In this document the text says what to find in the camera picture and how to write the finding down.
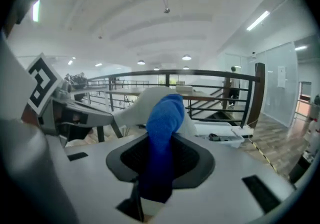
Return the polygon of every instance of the blue towel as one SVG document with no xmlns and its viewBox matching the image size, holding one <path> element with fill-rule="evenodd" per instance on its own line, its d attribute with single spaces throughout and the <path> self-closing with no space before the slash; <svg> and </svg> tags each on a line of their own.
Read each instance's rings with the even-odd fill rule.
<svg viewBox="0 0 320 224">
<path fill-rule="evenodd" d="M 178 131 L 185 117 L 183 98 L 169 94 L 152 109 L 146 123 L 149 135 L 149 156 L 145 172 L 139 177 L 140 195 L 165 203 L 172 194 L 174 164 L 172 133 Z"/>
</svg>

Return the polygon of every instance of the metal railing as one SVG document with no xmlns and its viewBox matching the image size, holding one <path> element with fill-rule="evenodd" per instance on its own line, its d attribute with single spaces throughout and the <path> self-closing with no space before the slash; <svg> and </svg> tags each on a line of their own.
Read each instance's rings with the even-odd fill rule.
<svg viewBox="0 0 320 224">
<path fill-rule="evenodd" d="M 308 106 L 305 113 L 300 112 L 300 106 Z M 301 115 L 305 118 L 315 118 L 314 116 L 319 116 L 320 106 L 312 102 L 305 101 L 303 99 L 298 99 L 296 102 L 295 114 Z"/>
<path fill-rule="evenodd" d="M 109 79 L 108 80 L 88 80 L 88 87 L 94 88 L 94 87 L 101 87 L 101 86 L 108 86 L 109 85 Z M 132 87 L 138 87 L 142 86 L 149 87 L 149 81 L 144 80 L 111 80 L 112 88 L 119 89 L 119 88 L 132 88 Z"/>
<path fill-rule="evenodd" d="M 193 88 L 210 88 L 210 89 L 218 89 L 214 91 L 211 94 L 208 94 L 207 97 L 199 97 L 197 98 L 196 96 L 191 95 L 183 95 L 184 100 L 188 100 L 188 106 L 185 108 L 188 110 L 188 114 L 191 119 L 193 120 L 198 120 L 198 121 L 206 121 L 206 122 L 234 122 L 234 123 L 240 123 L 240 126 L 243 127 L 245 125 L 248 112 L 249 112 L 249 107 L 250 107 L 250 101 L 251 101 L 251 95 L 252 95 L 252 88 L 253 88 L 253 82 L 254 83 L 260 83 L 261 78 L 259 76 L 252 76 L 252 75 L 245 75 L 245 74 L 238 74 L 238 73 L 231 73 L 231 72 L 222 72 L 222 71 L 211 71 L 211 70 L 159 70 L 159 71 L 154 71 L 154 70 L 148 70 L 148 71 L 138 71 L 138 72 L 130 72 L 130 73 L 119 73 L 119 74 L 110 74 L 110 75 L 104 75 L 104 76 L 99 76 L 99 77 L 94 77 L 91 79 L 88 79 L 89 83 L 96 83 L 98 82 L 99 87 L 90 87 L 85 90 L 79 90 L 79 92 L 74 91 L 72 92 L 73 94 L 77 93 L 86 93 L 87 95 L 87 100 L 88 102 L 94 102 L 94 103 L 99 103 L 101 105 L 106 105 L 106 103 L 103 102 L 98 102 L 98 101 L 93 101 L 90 99 L 90 97 L 96 97 L 96 98 L 102 98 L 105 99 L 104 97 L 100 97 L 97 95 L 91 95 L 90 92 L 98 92 L 101 94 L 101 92 L 104 93 L 104 95 L 109 94 L 109 97 L 107 98 L 110 102 L 109 106 L 111 107 L 111 111 L 114 111 L 114 109 L 124 109 L 125 108 L 125 103 L 133 103 L 132 100 L 129 100 L 128 98 L 126 99 L 126 95 L 128 95 L 128 92 L 123 92 L 123 93 L 116 93 L 116 94 L 122 94 L 124 95 L 124 99 L 113 99 L 113 94 L 117 91 L 117 86 L 114 86 L 113 82 L 114 81 L 119 81 L 117 78 L 121 77 L 134 77 L 134 76 L 151 76 L 151 75 L 165 75 L 165 83 L 164 84 L 151 84 L 143 81 L 142 83 L 138 83 L 138 80 L 135 80 L 135 83 L 128 83 L 126 84 L 127 89 L 129 89 L 129 86 L 136 86 L 136 88 L 140 85 L 142 86 L 176 86 L 178 84 L 170 84 L 170 75 L 193 75 L 193 76 L 211 76 L 211 77 L 221 77 L 224 78 L 224 83 L 223 86 L 216 86 L 216 85 L 199 85 L 199 84 L 188 84 L 188 86 L 192 86 Z M 231 88 L 231 79 L 239 79 L 239 80 L 246 80 L 248 81 L 248 88 Z M 246 99 L 239 99 L 239 98 L 229 98 L 229 92 L 230 89 L 232 90 L 239 90 L 239 91 L 245 91 L 247 92 L 247 97 Z M 115 106 L 113 101 L 121 101 L 123 102 L 123 107 Z M 227 103 L 228 101 L 235 101 L 235 102 L 244 102 L 244 109 L 227 109 Z M 218 104 L 222 104 L 222 108 L 212 108 Z M 195 115 L 203 112 L 203 111 L 209 111 L 209 112 L 222 112 L 222 113 L 243 113 L 242 118 L 239 119 L 212 119 L 212 118 L 197 118 Z"/>
</svg>

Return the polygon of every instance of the black pad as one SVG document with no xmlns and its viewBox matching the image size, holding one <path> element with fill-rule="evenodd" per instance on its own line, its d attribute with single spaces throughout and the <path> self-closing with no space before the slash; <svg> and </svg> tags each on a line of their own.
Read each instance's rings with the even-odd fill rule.
<svg viewBox="0 0 320 224">
<path fill-rule="evenodd" d="M 171 137 L 174 189 L 196 188 L 213 172 L 215 160 L 203 147 L 174 134 Z M 116 148 L 106 158 L 111 172 L 124 182 L 134 182 L 142 174 L 148 161 L 148 134 Z"/>
</svg>

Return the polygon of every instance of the ceiling light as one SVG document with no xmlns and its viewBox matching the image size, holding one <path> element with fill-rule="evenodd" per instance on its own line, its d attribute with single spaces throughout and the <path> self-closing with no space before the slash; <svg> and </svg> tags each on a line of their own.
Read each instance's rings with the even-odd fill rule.
<svg viewBox="0 0 320 224">
<path fill-rule="evenodd" d="M 300 51 L 300 50 L 304 50 L 304 49 L 307 49 L 308 47 L 306 45 L 303 45 L 303 46 L 300 46 L 300 47 L 297 47 L 295 48 L 296 51 Z"/>
<path fill-rule="evenodd" d="M 270 14 L 269 11 L 265 11 L 259 18 L 256 19 L 254 23 L 252 23 L 246 30 L 252 30 L 256 25 L 262 22 L 268 15 Z"/>
<path fill-rule="evenodd" d="M 32 19 L 34 22 L 39 21 L 39 6 L 40 6 L 40 0 L 36 1 L 36 3 L 32 7 Z"/>
<path fill-rule="evenodd" d="M 184 55 L 184 56 L 182 57 L 182 59 L 183 59 L 184 61 L 190 61 L 192 58 L 190 57 L 190 55 Z"/>
</svg>

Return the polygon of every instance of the black railing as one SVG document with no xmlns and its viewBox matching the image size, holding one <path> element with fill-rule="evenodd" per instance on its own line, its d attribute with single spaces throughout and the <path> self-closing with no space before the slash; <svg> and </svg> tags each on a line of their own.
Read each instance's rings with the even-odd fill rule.
<svg viewBox="0 0 320 224">
<path fill-rule="evenodd" d="M 183 96 L 185 100 L 188 100 L 188 106 L 185 108 L 188 110 L 188 114 L 193 120 L 199 120 L 199 121 L 206 121 L 206 122 L 233 122 L 233 123 L 240 123 L 240 126 L 243 127 L 245 125 L 248 112 L 249 112 L 249 107 L 250 107 L 250 101 L 251 101 L 251 95 L 252 95 L 252 88 L 253 88 L 253 82 L 255 83 L 260 83 L 260 77 L 259 76 L 252 76 L 252 75 L 245 75 L 245 74 L 238 74 L 238 73 L 231 73 L 231 72 L 222 72 L 222 71 L 212 71 L 212 70 L 159 70 L 159 71 L 154 71 L 154 70 L 148 70 L 148 71 L 138 71 L 138 72 L 130 72 L 130 73 L 119 73 L 119 74 L 110 74 L 110 75 L 104 75 L 104 76 L 99 76 L 99 77 L 94 77 L 91 79 L 88 79 L 89 83 L 96 83 L 98 82 L 98 87 L 94 87 L 95 85 L 91 85 L 90 88 L 86 90 L 86 92 L 89 92 L 90 90 L 94 90 L 95 92 L 101 92 L 109 94 L 108 100 L 110 100 L 110 107 L 111 110 L 114 111 L 114 108 L 118 109 L 124 109 L 123 107 L 118 107 L 113 104 L 113 101 L 120 101 L 124 103 L 133 103 L 132 100 L 128 100 L 124 97 L 124 100 L 121 99 L 113 99 L 113 92 L 116 91 L 118 86 L 120 85 L 118 82 L 122 82 L 119 80 L 116 80 L 117 78 L 121 77 L 134 77 L 134 76 L 151 76 L 151 75 L 165 75 L 165 84 L 152 84 L 147 82 L 145 84 L 145 81 L 138 81 L 138 80 L 127 80 L 125 87 L 129 89 L 129 86 L 177 86 L 179 84 L 170 84 L 170 75 L 193 75 L 193 76 L 213 76 L 213 77 L 223 77 L 224 78 L 224 83 L 223 86 L 216 86 L 216 85 L 198 85 L 198 84 L 188 84 L 188 86 L 192 86 L 194 88 L 213 88 L 213 89 L 218 89 L 215 92 L 211 93 L 208 96 L 199 96 L 198 98 L 196 96 Z M 230 88 L 230 79 L 239 79 L 239 80 L 247 80 L 248 83 L 248 89 L 247 88 Z M 229 90 L 230 89 L 236 89 L 239 91 L 245 91 L 247 92 L 246 99 L 238 99 L 238 98 L 229 98 Z M 217 92 L 222 91 L 222 93 L 218 94 L 216 97 L 212 97 L 215 95 Z M 124 91 L 121 92 L 121 94 L 126 95 L 128 92 Z M 90 95 L 87 93 L 87 96 L 89 97 L 97 97 L 104 99 L 104 97 L 96 96 L 96 95 Z M 227 109 L 227 102 L 228 101 L 235 101 L 235 102 L 245 102 L 244 109 Z M 97 101 L 92 101 L 90 98 L 88 99 L 88 102 L 96 102 L 102 105 L 105 105 L 105 103 L 97 102 Z M 200 102 L 205 102 L 202 103 L 201 105 L 195 106 L 196 104 Z M 212 102 L 208 107 L 204 108 L 205 105 L 207 105 L 209 102 Z M 222 103 L 223 107 L 222 109 L 220 108 L 212 108 L 216 106 L 217 104 Z M 212 118 L 197 118 L 195 115 L 203 112 L 203 111 L 209 111 L 209 112 L 226 112 L 226 113 L 243 113 L 243 116 L 241 119 L 212 119 Z"/>
</svg>

